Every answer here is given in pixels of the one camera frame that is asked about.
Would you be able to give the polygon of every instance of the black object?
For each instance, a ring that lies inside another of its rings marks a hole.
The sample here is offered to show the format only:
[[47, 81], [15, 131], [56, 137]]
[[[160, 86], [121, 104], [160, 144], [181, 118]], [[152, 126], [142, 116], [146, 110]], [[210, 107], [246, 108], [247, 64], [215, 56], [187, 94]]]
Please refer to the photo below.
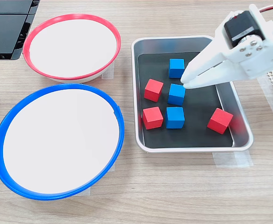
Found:
[[[232, 137], [227, 129], [221, 135], [207, 124], [215, 109], [222, 108], [215, 86], [186, 90], [184, 103], [185, 123], [182, 129], [166, 129], [166, 107], [170, 85], [182, 84], [179, 78], [169, 78], [170, 58], [183, 58], [185, 67], [198, 53], [143, 54], [138, 57], [139, 81], [142, 110], [159, 106], [164, 117], [161, 128], [146, 130], [143, 128], [144, 144], [150, 148], [167, 147], [231, 147]], [[163, 82], [162, 94], [157, 103], [143, 97], [149, 78]]]
[[236, 47], [241, 39], [247, 35], [255, 34], [260, 36], [262, 40], [265, 39], [258, 24], [249, 11], [244, 11], [243, 13], [234, 16], [225, 23], [224, 27], [233, 47]]
[[0, 60], [20, 58], [39, 0], [0, 0]]

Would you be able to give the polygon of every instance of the red rim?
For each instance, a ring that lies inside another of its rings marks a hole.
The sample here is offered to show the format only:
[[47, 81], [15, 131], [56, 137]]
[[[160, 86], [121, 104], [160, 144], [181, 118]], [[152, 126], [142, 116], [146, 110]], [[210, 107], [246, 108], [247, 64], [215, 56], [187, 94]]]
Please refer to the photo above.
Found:
[[[92, 20], [98, 23], [101, 23], [102, 25], [106, 26], [107, 28], [110, 29], [110, 31], [112, 31], [112, 33], [114, 34], [115, 38], [116, 38], [116, 42], [117, 42], [117, 48], [116, 48], [116, 52], [114, 57], [102, 68], [91, 72], [89, 74], [83, 75], [83, 76], [77, 76], [77, 77], [56, 77], [56, 76], [51, 76], [49, 74], [46, 74], [40, 70], [38, 70], [32, 63], [31, 58], [30, 58], [30, 46], [32, 43], [32, 40], [36, 37], [36, 35], [42, 31], [44, 28], [51, 26], [55, 23], [58, 22], [63, 22], [63, 21], [67, 21], [67, 20]], [[53, 78], [53, 79], [59, 79], [59, 80], [77, 80], [77, 79], [83, 79], [83, 78], [88, 78], [90, 76], [93, 76], [101, 71], [103, 71], [105, 68], [107, 68], [114, 60], [115, 58], [118, 56], [119, 51], [120, 51], [120, 47], [121, 47], [121, 37], [120, 34], [118, 32], [118, 30], [116, 29], [116, 27], [110, 23], [109, 21], [95, 16], [95, 15], [89, 15], [89, 14], [68, 14], [68, 15], [61, 15], [55, 18], [52, 18], [48, 21], [45, 21], [44, 23], [40, 24], [39, 26], [37, 26], [27, 37], [27, 39], [25, 40], [24, 43], [24, 47], [23, 47], [23, 55], [24, 55], [24, 59], [27, 62], [27, 64], [30, 66], [31, 69], [33, 69], [34, 71], [38, 72], [39, 74], [48, 77], [48, 78]]]

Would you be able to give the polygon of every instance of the black servo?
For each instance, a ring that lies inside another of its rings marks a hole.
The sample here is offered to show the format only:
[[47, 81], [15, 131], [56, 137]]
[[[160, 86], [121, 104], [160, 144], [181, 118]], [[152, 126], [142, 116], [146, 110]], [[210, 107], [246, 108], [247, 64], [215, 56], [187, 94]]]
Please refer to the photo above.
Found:
[[264, 35], [249, 11], [244, 11], [231, 18], [224, 25], [231, 45], [236, 47], [243, 37], [258, 35], [264, 40]]

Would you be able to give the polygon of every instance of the metal tray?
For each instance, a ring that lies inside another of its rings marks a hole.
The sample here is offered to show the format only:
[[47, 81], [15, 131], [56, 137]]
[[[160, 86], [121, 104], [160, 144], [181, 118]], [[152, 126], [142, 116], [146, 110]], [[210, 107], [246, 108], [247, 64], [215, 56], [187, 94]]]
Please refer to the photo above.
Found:
[[[133, 97], [136, 142], [150, 153], [165, 152], [233, 152], [247, 150], [253, 144], [253, 134], [232, 82], [204, 88], [186, 90], [183, 103], [185, 124], [182, 129], [161, 128], [146, 130], [142, 110], [159, 106], [163, 116], [168, 106], [167, 97], [171, 83], [179, 79], [168, 77], [170, 58], [183, 58], [185, 66], [212, 38], [209, 36], [183, 36], [141, 38], [132, 43]], [[149, 78], [164, 83], [157, 103], [143, 98]], [[234, 115], [229, 128], [221, 135], [207, 128], [216, 108]]]

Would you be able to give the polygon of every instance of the red cube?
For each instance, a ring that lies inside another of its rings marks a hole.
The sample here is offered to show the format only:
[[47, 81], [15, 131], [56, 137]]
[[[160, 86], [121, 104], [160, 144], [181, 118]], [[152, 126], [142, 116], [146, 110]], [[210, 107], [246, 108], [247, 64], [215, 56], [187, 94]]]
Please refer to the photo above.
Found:
[[223, 134], [227, 127], [229, 126], [229, 123], [231, 122], [232, 118], [233, 118], [232, 114], [223, 111], [219, 108], [216, 108], [207, 127], [220, 134]]
[[143, 109], [143, 121], [147, 130], [161, 127], [164, 118], [159, 107]]
[[149, 79], [145, 87], [144, 98], [157, 102], [161, 95], [163, 85], [164, 84], [162, 82], [156, 81], [154, 79]]

